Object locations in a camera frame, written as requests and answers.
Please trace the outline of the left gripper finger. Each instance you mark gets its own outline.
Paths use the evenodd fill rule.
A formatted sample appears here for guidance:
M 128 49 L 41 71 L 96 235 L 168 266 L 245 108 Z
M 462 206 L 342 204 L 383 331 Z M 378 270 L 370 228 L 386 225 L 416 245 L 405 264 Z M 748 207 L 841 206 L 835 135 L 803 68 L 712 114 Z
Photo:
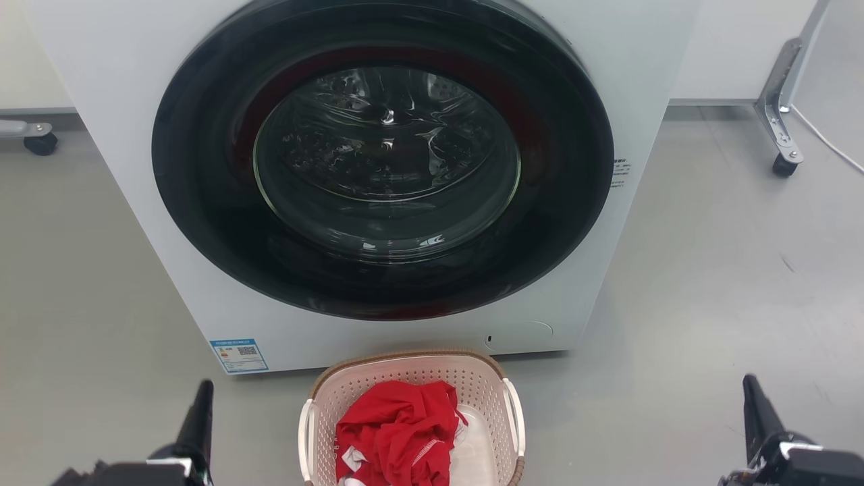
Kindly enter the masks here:
M 208 468 L 212 450 L 214 385 L 204 379 L 198 385 L 175 442 L 151 454 L 151 458 L 187 458 L 194 468 Z

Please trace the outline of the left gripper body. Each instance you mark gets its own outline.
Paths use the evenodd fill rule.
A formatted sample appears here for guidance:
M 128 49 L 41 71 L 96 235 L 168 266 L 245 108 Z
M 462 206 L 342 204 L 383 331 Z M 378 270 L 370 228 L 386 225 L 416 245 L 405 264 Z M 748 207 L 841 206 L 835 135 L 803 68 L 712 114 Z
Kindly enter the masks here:
M 190 458 L 158 458 L 144 462 L 96 462 L 90 472 L 69 468 L 53 485 L 211 485 Z

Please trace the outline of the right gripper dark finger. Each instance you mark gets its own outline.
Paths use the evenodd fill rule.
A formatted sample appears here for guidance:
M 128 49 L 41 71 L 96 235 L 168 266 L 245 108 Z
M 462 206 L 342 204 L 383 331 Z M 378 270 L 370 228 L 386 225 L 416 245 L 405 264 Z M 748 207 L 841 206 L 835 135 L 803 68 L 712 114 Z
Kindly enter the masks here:
M 744 376 L 742 390 L 748 466 L 758 468 L 774 460 L 780 454 L 781 443 L 812 444 L 809 437 L 784 427 L 755 375 Z

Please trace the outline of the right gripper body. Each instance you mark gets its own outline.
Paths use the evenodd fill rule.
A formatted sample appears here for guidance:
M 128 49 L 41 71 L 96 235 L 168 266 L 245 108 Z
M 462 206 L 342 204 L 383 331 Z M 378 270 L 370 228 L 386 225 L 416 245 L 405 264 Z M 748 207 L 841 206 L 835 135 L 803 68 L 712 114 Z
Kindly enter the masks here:
M 754 462 L 734 470 L 719 485 L 862 485 L 862 457 L 821 445 L 780 442 L 765 447 Z

